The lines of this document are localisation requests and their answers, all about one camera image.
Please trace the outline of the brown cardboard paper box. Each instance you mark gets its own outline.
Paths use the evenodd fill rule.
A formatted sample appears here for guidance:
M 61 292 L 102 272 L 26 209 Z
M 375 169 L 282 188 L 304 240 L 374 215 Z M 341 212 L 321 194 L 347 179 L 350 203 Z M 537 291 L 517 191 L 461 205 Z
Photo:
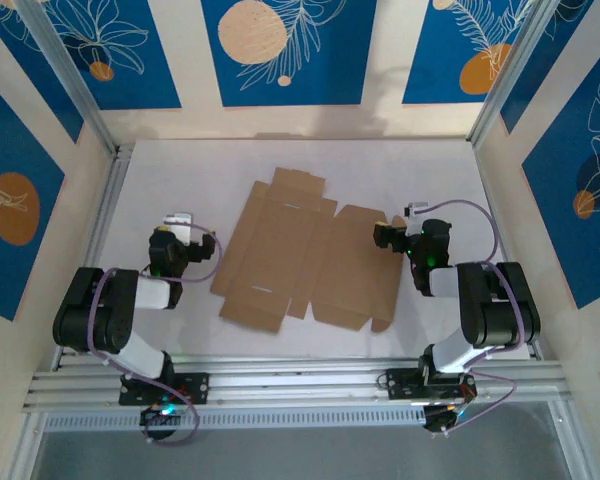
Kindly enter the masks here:
M 374 333 L 393 323 L 403 255 L 379 248 L 377 227 L 400 216 L 325 197 L 325 179 L 277 168 L 253 184 L 211 285 L 220 317 L 277 333 L 287 317 Z

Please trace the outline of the aluminium side rail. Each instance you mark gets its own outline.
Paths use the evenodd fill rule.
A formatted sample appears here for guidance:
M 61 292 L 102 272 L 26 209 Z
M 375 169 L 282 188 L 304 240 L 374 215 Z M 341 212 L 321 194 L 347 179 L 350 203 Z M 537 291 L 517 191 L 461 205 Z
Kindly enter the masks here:
M 544 225 L 521 164 L 488 148 L 474 150 L 486 197 L 500 237 L 504 260 L 519 262 L 539 313 L 542 313 L 536 255 Z
M 108 268 L 120 265 L 114 260 L 112 247 L 112 231 L 114 230 L 114 216 L 129 164 L 133 155 L 134 145 L 121 146 L 114 157 L 104 187 L 98 197 L 97 208 L 91 222 L 84 255 L 79 267 Z

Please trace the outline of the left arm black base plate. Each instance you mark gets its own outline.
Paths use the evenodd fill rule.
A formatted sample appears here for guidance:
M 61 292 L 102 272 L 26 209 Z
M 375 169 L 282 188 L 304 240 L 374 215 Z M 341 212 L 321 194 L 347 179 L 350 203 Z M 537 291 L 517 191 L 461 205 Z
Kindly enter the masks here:
M 175 373 L 164 383 L 185 396 L 194 405 L 205 405 L 209 394 L 209 375 L 207 373 Z M 121 406 L 150 406 L 176 404 L 184 402 L 163 388 L 138 379 L 127 380 L 121 377 L 118 403 Z

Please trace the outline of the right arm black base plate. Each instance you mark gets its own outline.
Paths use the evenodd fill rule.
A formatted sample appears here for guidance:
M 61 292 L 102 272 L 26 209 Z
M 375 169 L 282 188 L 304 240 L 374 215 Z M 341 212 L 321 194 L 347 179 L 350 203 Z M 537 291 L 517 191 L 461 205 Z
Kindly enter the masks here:
M 474 378 L 465 374 L 425 373 L 417 368 L 388 369 L 390 400 L 471 402 L 477 397 Z

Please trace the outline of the aluminium base rail beam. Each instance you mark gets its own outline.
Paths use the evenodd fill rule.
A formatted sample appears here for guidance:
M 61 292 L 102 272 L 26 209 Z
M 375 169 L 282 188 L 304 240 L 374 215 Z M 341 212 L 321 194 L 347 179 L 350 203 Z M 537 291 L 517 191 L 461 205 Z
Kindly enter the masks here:
M 404 358 L 223 358 L 177 355 L 178 372 L 210 376 L 210 408 L 277 408 L 386 405 L 380 376 L 392 368 L 412 368 Z M 516 382 L 515 401 L 571 398 L 556 361 L 490 360 L 475 367 L 478 402 L 493 402 Z M 119 374 L 90 355 L 64 355 L 55 371 L 36 372 L 25 396 L 25 412 L 113 410 Z

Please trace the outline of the aluminium frame post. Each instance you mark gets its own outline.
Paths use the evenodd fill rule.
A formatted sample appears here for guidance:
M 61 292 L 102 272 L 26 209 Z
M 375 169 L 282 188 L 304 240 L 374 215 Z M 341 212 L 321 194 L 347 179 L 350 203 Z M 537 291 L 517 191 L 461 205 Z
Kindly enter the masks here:
M 472 127 L 468 141 L 478 146 L 499 119 L 510 134 L 558 60 L 594 0 L 537 0 L 524 21 Z
M 118 151 L 100 109 L 66 50 L 59 34 L 37 0 L 14 0 L 26 28 L 85 123 L 104 150 L 114 158 Z

